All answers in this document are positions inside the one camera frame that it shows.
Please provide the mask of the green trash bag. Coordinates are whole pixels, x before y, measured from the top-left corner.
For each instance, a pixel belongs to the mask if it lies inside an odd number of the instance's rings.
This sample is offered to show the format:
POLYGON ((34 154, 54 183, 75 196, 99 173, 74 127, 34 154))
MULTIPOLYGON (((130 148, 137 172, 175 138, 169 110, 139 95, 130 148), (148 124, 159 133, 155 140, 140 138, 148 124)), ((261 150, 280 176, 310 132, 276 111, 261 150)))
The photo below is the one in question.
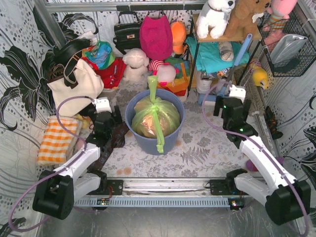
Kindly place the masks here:
POLYGON ((173 133, 180 125, 180 115, 177 108, 166 100, 162 100, 156 95, 157 76, 148 77, 148 87, 150 95, 144 97, 134 107, 135 116, 132 119, 132 129, 139 135, 147 138, 157 139, 157 150, 163 153, 165 136, 173 133), (141 122, 146 115, 154 117, 157 134, 155 136, 145 136, 141 131, 141 122))

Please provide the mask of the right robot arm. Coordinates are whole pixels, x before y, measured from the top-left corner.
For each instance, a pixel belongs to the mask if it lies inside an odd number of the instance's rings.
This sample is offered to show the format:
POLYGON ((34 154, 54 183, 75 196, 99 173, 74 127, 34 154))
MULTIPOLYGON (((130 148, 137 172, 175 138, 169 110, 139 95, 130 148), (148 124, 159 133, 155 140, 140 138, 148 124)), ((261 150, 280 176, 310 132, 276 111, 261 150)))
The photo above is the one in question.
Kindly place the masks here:
POLYGON ((264 181, 242 172, 234 177, 237 190, 247 193, 261 203, 269 218, 277 225, 303 217, 310 212, 311 187, 298 181, 271 154, 258 132, 247 123, 250 100, 218 96, 214 116, 220 115, 227 138, 240 149, 261 173, 264 181))

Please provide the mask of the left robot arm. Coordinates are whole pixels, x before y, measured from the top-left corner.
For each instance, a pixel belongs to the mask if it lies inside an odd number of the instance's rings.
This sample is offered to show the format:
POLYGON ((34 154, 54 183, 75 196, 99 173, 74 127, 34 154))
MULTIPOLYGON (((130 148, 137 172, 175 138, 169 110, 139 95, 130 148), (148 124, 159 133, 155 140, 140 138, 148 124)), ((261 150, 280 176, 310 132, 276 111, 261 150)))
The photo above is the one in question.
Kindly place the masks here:
POLYGON ((34 211, 64 220, 85 195, 102 195, 97 204, 106 207, 112 196, 122 194, 123 181, 110 180, 101 170, 113 150, 125 144, 128 128, 119 107, 115 106, 112 113, 97 113, 93 125, 75 155, 59 168, 41 173, 44 181, 36 187, 34 211))

